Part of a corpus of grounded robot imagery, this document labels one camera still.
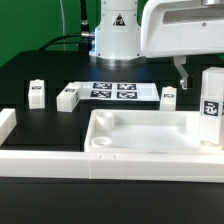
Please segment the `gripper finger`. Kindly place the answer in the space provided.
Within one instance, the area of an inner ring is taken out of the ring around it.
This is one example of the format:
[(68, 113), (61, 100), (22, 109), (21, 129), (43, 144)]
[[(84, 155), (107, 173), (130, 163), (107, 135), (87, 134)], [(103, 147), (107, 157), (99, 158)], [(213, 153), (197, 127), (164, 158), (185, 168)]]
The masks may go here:
[(181, 75), (180, 85), (182, 86), (183, 90), (187, 90), (188, 88), (192, 87), (191, 79), (184, 68), (186, 64), (186, 57), (185, 56), (174, 56), (173, 57), (174, 65)]

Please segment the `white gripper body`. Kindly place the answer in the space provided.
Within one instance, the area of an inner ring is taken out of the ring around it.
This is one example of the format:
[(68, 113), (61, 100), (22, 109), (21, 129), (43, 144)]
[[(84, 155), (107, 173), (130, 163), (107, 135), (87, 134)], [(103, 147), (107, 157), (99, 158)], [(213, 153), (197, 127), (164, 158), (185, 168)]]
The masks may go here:
[(148, 0), (141, 51), (147, 58), (224, 53), (224, 0)]

